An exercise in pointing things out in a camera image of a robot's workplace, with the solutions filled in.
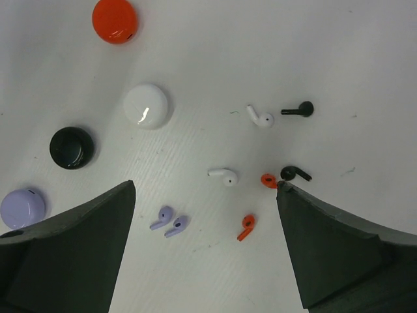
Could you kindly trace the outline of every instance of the small debris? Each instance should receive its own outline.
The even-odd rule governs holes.
[[[246,296],[246,298],[248,298],[248,300],[250,301],[250,303],[255,306],[255,303],[248,296]]]
[[[351,169],[349,171],[346,171],[345,173],[341,174],[340,177],[343,177],[343,176],[345,176],[346,174],[349,174],[349,173],[353,173],[355,171],[355,169],[356,168],[354,167],[353,169]]]
[[[195,248],[194,250],[193,250],[193,252],[196,252],[196,251],[200,251],[200,250],[203,250],[203,249],[205,249],[205,248],[208,248],[208,249],[210,249],[210,248],[213,248],[214,246],[217,246],[218,244],[220,244],[221,242],[220,241],[218,241],[217,243],[214,243],[214,244],[211,244],[211,245],[204,245],[204,246],[198,246],[197,248]]]

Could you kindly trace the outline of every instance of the purple earbud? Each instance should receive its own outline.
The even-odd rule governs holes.
[[[45,203],[30,189],[15,190],[0,205],[3,222],[13,230],[39,223],[45,217]]]
[[[150,226],[151,230],[157,230],[162,226],[165,226],[169,222],[171,222],[172,218],[174,217],[174,209],[172,207],[163,207],[160,209],[158,218],[159,222],[156,222]]]
[[[165,233],[165,237],[170,238],[183,230],[185,230],[188,226],[188,217],[185,215],[182,215],[178,217],[176,220],[174,220],[174,228],[172,230],[169,230]]]

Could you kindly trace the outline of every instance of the earbud stem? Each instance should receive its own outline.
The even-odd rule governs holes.
[[[250,228],[248,230],[244,230],[238,237],[237,240],[242,241],[243,239],[245,239],[252,231],[253,229]]]
[[[149,228],[151,230],[157,230],[158,228],[161,228],[162,226],[165,226],[167,223],[164,222],[156,222],[155,224],[152,224]]]
[[[313,178],[308,175],[305,171],[301,170],[300,168],[295,168],[295,172],[299,174],[302,178],[304,178],[306,181],[311,181]]]
[[[165,238],[170,238],[180,232],[182,232],[182,230],[178,230],[178,229],[169,230],[165,233]]]
[[[246,106],[246,109],[249,113],[249,116],[251,118],[251,120],[256,123],[259,120],[259,116],[257,115],[257,113],[255,112],[255,109],[253,108],[253,106],[251,106],[250,104],[248,106]]]
[[[299,109],[295,110],[281,110],[282,115],[302,115],[302,112]]]
[[[225,174],[225,170],[209,170],[207,172],[208,176],[223,176]]]

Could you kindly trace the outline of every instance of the lavender earbud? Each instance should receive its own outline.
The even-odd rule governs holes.
[[[170,238],[183,230],[185,230],[188,226],[188,217],[185,215],[182,215],[178,217],[176,220],[174,220],[174,228],[172,230],[169,230],[165,233],[166,238]]]
[[[160,209],[158,218],[159,222],[156,222],[150,226],[151,230],[157,230],[162,226],[165,226],[169,222],[171,222],[172,218],[174,217],[174,209],[172,207],[163,207]]]

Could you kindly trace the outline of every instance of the orange earbud case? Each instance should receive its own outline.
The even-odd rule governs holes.
[[[136,34],[139,20],[127,0],[100,0],[93,10],[97,35],[110,44],[124,44]]]

